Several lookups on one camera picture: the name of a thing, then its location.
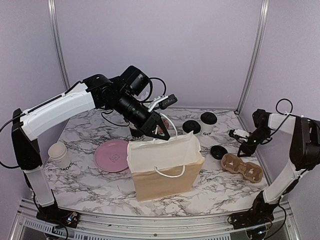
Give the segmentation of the cardboard cup carrier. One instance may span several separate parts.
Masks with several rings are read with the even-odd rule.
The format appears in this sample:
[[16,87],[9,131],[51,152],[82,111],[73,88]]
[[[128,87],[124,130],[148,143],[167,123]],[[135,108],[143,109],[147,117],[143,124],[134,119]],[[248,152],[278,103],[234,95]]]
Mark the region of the cardboard cup carrier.
[[220,160],[220,165],[224,171],[231,174],[241,174],[245,180],[251,183],[259,183],[263,178],[263,169],[253,163],[244,162],[240,157],[227,153]]

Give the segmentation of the brown paper bag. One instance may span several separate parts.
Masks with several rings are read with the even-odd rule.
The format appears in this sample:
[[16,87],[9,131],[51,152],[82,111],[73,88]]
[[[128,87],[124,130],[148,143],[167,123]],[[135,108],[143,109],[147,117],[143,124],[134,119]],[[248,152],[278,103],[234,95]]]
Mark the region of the brown paper bag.
[[204,162],[201,144],[192,132],[169,140],[131,141],[127,146],[139,202],[190,191]]

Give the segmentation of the white paper coffee cup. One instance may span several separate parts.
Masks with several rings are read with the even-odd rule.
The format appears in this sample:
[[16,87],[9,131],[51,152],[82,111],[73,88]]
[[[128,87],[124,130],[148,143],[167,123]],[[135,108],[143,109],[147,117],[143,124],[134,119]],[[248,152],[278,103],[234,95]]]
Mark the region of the white paper coffee cup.
[[200,122],[200,133],[202,136],[205,136],[205,137],[208,137],[208,136],[211,136],[213,131],[214,131],[214,127],[215,127],[215,124],[207,124],[205,122]]

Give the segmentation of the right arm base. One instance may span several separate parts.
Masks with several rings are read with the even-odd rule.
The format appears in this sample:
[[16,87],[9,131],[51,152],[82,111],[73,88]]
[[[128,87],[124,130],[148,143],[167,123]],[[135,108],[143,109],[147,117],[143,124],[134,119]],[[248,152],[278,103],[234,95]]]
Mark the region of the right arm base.
[[266,203],[261,191],[249,210],[232,213],[227,221],[235,230],[261,225],[274,220],[273,211],[276,204]]

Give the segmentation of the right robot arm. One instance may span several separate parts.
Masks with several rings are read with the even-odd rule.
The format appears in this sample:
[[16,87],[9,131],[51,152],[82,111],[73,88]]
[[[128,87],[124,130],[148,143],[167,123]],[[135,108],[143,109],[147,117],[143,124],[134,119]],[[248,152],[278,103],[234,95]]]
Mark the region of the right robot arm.
[[[289,96],[285,98],[293,102],[293,112],[303,114],[307,117],[320,119],[320,98],[315,95]],[[282,96],[253,96],[249,95],[242,110],[242,117],[261,108],[267,111],[274,111],[275,104]],[[291,136],[286,133],[276,133],[271,143],[258,147],[258,155],[266,166],[266,172],[274,181],[285,167],[289,159]],[[298,185],[288,196],[291,209],[297,219],[311,218],[317,222],[320,220],[320,167],[316,166],[303,177]]]

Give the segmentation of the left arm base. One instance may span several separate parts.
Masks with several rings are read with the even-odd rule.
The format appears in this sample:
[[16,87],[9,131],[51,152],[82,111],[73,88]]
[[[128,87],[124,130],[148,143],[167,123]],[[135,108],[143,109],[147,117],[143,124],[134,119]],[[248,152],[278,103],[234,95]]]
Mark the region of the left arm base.
[[79,223],[80,214],[77,211],[62,209],[58,206],[57,200],[49,206],[41,206],[36,203],[36,196],[33,196],[33,203],[37,208],[36,218],[42,221],[58,224],[60,226],[76,228]]

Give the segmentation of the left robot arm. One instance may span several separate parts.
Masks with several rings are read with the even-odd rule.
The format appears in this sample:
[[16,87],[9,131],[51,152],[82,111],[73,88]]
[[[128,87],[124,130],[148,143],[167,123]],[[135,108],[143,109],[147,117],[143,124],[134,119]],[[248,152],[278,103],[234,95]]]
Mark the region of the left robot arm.
[[12,119],[11,140],[17,168],[20,168],[35,197],[39,212],[58,223],[67,212],[58,207],[43,170],[38,137],[52,127],[86,111],[107,108],[132,123],[145,136],[169,140],[161,115],[136,99],[151,79],[131,65],[121,75],[108,79],[96,74],[75,83],[66,92],[31,109],[16,109]]

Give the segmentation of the red patterned bowl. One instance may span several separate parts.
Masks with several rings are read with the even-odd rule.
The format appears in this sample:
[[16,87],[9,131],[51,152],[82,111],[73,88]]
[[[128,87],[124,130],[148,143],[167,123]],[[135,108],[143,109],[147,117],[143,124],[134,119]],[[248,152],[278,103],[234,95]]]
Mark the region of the red patterned bowl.
[[169,122],[168,122],[166,119],[164,119],[164,118],[162,119],[162,122],[163,122],[163,124],[164,124],[164,126],[165,126],[165,129],[168,130],[169,127],[170,127]]

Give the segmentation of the black cup holding straws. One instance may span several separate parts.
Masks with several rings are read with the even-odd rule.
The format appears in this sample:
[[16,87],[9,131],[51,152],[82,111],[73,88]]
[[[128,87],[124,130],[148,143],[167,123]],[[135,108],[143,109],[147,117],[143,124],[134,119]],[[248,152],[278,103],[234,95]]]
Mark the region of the black cup holding straws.
[[137,129],[134,125],[130,124],[129,130],[133,141],[142,141],[145,138],[144,133]]

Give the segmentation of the pink plate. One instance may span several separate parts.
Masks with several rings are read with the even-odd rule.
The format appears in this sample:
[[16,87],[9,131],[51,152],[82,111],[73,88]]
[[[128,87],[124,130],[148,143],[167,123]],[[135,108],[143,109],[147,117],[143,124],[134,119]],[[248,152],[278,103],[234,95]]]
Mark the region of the pink plate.
[[126,170],[127,147],[129,142],[120,139],[108,140],[102,143],[94,153],[94,163],[102,171],[118,173]]

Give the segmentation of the stack of white paper cups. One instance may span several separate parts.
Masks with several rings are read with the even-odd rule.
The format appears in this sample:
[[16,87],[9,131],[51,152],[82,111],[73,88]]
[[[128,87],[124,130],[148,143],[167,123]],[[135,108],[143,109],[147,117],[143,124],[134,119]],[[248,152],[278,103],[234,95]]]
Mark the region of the stack of white paper cups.
[[48,149],[48,156],[62,171],[69,171],[72,168],[72,160],[64,143],[53,144]]

